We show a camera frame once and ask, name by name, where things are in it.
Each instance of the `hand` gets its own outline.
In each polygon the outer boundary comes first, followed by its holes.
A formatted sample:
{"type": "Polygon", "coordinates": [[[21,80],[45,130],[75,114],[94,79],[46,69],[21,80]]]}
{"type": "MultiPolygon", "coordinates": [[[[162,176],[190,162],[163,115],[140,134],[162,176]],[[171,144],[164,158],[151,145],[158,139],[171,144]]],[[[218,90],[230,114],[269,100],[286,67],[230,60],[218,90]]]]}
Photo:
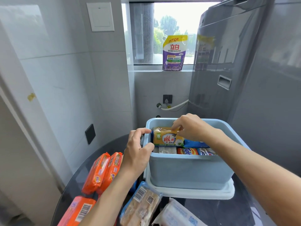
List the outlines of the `hand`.
{"type": "Polygon", "coordinates": [[[138,128],[129,134],[129,140],[124,150],[123,161],[120,170],[126,171],[128,176],[136,180],[145,170],[155,145],[146,144],[141,148],[140,138],[145,133],[151,133],[150,129],[138,128]]]}
{"type": "Polygon", "coordinates": [[[179,128],[178,135],[188,140],[202,141],[207,144],[211,140],[224,135],[220,129],[213,128],[197,115],[186,114],[175,120],[172,130],[179,128]]]}

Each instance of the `white hose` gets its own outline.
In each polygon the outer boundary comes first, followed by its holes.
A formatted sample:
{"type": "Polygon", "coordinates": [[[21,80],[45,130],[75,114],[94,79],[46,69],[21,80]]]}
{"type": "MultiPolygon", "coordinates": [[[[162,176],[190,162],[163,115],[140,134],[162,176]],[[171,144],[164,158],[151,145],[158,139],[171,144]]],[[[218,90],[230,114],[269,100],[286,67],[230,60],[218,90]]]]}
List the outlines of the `white hose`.
{"type": "Polygon", "coordinates": [[[162,107],[161,107],[161,110],[172,110],[172,109],[178,108],[178,107],[180,107],[180,106],[186,104],[187,102],[189,102],[189,100],[184,101],[183,103],[181,103],[181,104],[179,104],[179,105],[176,105],[176,106],[174,106],[174,107],[171,107],[171,108],[162,108],[162,107]]]}

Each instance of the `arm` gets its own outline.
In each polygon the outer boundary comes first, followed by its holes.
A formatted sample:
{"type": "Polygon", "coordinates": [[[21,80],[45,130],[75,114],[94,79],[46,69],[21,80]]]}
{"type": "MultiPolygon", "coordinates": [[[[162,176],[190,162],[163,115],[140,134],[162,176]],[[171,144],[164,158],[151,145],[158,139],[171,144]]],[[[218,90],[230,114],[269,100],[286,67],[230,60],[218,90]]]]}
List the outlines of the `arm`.
{"type": "Polygon", "coordinates": [[[174,122],[179,135],[207,143],[238,175],[278,226],[301,225],[301,178],[250,151],[197,115],[174,122]]]}
{"type": "Polygon", "coordinates": [[[154,149],[152,143],[147,144],[144,148],[140,146],[141,135],[150,132],[151,130],[146,128],[130,132],[118,174],[79,226],[114,225],[128,191],[145,170],[154,149]]]}

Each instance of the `forearm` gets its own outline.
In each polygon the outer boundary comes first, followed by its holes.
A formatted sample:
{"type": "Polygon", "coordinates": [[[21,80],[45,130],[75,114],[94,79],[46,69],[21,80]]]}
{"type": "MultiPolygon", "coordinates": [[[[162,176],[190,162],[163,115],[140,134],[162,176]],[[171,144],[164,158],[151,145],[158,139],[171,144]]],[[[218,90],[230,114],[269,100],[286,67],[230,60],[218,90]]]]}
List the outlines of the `forearm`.
{"type": "Polygon", "coordinates": [[[301,225],[301,178],[225,135],[210,146],[277,225],[301,225]]]}
{"type": "Polygon", "coordinates": [[[79,226],[113,226],[134,181],[133,174],[121,168],[79,226]]]}

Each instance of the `purple detergent pouch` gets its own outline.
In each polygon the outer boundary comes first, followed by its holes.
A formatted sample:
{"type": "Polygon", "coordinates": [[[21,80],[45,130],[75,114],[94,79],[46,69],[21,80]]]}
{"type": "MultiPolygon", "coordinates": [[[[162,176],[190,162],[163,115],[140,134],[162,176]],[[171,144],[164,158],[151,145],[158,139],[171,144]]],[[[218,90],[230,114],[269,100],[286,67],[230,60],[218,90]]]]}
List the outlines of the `purple detergent pouch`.
{"type": "Polygon", "coordinates": [[[184,64],[188,35],[169,35],[163,43],[165,71],[180,71],[184,64]]]}

